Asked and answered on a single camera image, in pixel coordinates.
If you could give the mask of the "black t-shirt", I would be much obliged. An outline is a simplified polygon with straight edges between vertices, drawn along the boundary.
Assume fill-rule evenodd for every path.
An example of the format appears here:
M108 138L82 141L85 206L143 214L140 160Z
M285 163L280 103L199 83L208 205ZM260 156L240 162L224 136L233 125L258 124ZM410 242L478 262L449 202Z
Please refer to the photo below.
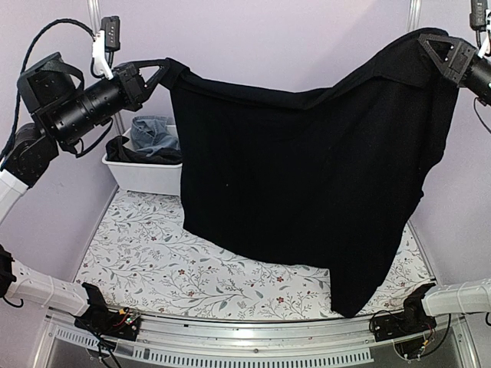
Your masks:
M207 80L170 60L184 228L256 261L326 268L331 309L360 312L443 157L458 97L419 35L298 93Z

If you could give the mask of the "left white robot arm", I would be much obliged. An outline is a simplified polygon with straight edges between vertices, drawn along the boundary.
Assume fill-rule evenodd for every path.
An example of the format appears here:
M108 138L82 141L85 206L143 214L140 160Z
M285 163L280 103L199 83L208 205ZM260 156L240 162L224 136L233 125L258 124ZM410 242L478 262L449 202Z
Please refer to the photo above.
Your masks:
M46 172L60 151L77 158L82 137L98 125L111 127L122 111L137 111L149 100L169 69L168 61L133 61L106 72L97 83L84 86L84 75L54 53L23 71L17 88L33 121L14 131L1 163L1 217ZM85 321L98 333L114 326L114 316L99 288L67 283L32 270L1 250L1 296L32 301Z

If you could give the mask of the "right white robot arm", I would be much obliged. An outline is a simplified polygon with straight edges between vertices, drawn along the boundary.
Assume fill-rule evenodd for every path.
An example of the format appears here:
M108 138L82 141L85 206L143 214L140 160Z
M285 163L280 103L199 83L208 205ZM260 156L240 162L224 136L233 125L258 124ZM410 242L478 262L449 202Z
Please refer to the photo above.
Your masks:
M458 88L475 94L475 101L490 105L490 36L476 48L462 38L422 34L418 41L441 75ZM475 314L490 311L490 279L460 284L436 285L397 317L397 328L413 334L425 324L427 315Z

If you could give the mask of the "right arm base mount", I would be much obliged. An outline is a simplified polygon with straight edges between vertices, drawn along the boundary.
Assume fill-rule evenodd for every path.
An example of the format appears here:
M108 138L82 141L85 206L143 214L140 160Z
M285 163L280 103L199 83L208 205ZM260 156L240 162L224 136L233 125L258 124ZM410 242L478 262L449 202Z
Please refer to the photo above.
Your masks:
M377 342L406 337L437 326L434 317L428 316L423 309L425 294L436 284L423 284L413 291L403 302L403 310L392 313L388 310L377 312L369 321L369 331Z

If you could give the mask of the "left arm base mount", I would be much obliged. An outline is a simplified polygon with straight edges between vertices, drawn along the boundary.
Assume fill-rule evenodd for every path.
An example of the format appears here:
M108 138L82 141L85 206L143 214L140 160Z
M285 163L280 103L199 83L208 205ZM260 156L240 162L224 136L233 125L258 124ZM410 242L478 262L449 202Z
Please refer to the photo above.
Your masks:
M75 327L98 336L129 341L137 339L141 312L130 307L111 310L98 287L88 283L83 283L81 286L87 292L88 309L81 316L75 317Z

